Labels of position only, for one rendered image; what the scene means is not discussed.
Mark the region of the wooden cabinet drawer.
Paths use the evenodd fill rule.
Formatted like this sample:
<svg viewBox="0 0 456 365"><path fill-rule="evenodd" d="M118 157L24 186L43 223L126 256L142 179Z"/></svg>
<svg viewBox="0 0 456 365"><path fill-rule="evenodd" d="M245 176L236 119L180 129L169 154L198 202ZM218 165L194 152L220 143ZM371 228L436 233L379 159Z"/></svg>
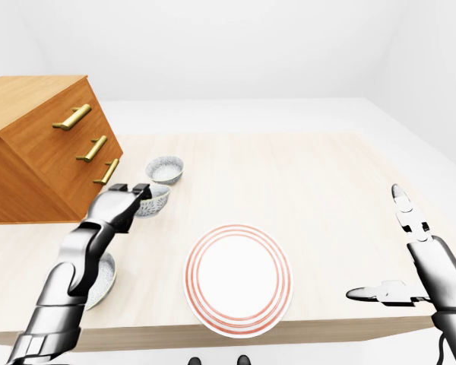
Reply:
<svg viewBox="0 0 456 365"><path fill-rule="evenodd" d="M22 146L33 167L68 198L75 190L95 189L98 184L93 181L101 179L109 163L122 155L104 113L95 106L68 131L52 126L71 114L46 120Z"/></svg>
<svg viewBox="0 0 456 365"><path fill-rule="evenodd" d="M44 173L91 162L111 134L87 76L0 77L0 138Z"/></svg>
<svg viewBox="0 0 456 365"><path fill-rule="evenodd" d="M84 156L93 146L91 140L102 135L105 135L108 140L90 163L75 158ZM54 164L50 170L52 187L79 219L84 217L91 202L104 187L93 183L93 180L100 179L106 172L108 166L105 162L115 158L120 161L121 156L122 149L111 132L91 132L71 141L68 140L55 155Z"/></svg>

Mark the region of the white plate with red rings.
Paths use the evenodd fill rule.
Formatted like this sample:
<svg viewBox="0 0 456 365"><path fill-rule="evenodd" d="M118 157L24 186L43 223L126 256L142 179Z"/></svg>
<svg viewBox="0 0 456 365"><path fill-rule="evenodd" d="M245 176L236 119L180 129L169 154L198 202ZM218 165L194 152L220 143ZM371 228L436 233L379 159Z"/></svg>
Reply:
<svg viewBox="0 0 456 365"><path fill-rule="evenodd" d="M190 249L182 283L189 307L205 327L246 339L279 323L294 280L290 261L272 236L248 224L223 224Z"/></svg>

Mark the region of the wooden cabinet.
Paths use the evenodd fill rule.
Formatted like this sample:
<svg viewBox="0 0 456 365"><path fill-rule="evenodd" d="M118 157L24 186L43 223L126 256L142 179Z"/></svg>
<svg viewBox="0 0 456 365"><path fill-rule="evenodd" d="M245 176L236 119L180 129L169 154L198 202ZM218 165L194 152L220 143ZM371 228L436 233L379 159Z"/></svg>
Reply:
<svg viewBox="0 0 456 365"><path fill-rule="evenodd" d="M0 138L0 224L80 221L30 159Z"/></svg>

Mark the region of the patterned grey bowl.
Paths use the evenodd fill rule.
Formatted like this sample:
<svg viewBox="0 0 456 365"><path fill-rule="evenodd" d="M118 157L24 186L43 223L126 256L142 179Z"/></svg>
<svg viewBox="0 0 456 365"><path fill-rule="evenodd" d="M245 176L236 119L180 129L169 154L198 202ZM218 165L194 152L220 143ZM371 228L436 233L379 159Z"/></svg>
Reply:
<svg viewBox="0 0 456 365"><path fill-rule="evenodd" d="M148 218L157 215L168 202L170 187L154 184L150 186L152 197L140 201L140 207L135 212L136 217Z"/></svg>
<svg viewBox="0 0 456 365"><path fill-rule="evenodd" d="M152 160L145 173L154 182L164 185L175 184L182 176L184 163L176 156L162 156Z"/></svg>
<svg viewBox="0 0 456 365"><path fill-rule="evenodd" d="M97 279L88 293L86 310L99 305L107 297L115 284L116 275L116 261L109 252L105 252L100 258Z"/></svg>

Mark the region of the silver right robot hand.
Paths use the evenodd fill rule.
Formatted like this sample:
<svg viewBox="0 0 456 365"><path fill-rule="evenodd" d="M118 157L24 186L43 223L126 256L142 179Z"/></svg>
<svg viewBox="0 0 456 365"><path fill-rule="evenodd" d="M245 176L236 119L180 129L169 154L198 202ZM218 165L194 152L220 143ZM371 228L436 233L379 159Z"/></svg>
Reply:
<svg viewBox="0 0 456 365"><path fill-rule="evenodd" d="M363 302L380 302L386 306L413 306L431 303L436 310L456 311L456 258L447 243L432 234L421 210L397 184L391 187L397 207L396 217L410 242L410 252L420 284L407 286L403 281L383 281L377 287L349 290L346 297Z"/></svg>

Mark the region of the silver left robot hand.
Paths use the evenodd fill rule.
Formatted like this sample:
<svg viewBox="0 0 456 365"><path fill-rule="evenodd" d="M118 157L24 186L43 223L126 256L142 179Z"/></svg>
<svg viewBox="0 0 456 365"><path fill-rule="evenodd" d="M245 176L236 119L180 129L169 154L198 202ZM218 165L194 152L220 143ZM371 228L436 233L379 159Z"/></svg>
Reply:
<svg viewBox="0 0 456 365"><path fill-rule="evenodd" d="M114 184L93 200L85 221L108 224L116 233L128 233L141 202L150 198L149 183L138 183L132 190L126 183Z"/></svg>

